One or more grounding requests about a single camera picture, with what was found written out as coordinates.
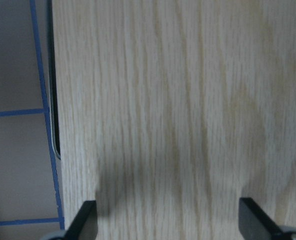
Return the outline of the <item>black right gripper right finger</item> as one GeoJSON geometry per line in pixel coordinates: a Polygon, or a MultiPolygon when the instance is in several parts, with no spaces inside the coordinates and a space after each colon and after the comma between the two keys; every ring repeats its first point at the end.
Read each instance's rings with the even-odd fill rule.
{"type": "Polygon", "coordinates": [[[283,240],[284,232],[250,197],[239,199],[238,229],[244,240],[283,240]]]}

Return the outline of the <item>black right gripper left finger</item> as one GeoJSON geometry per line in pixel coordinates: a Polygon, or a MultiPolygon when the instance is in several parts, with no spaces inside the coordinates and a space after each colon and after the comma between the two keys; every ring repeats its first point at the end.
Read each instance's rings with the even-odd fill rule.
{"type": "Polygon", "coordinates": [[[95,240],[98,234],[98,213],[95,200],[84,201],[64,235],[65,240],[95,240]]]}

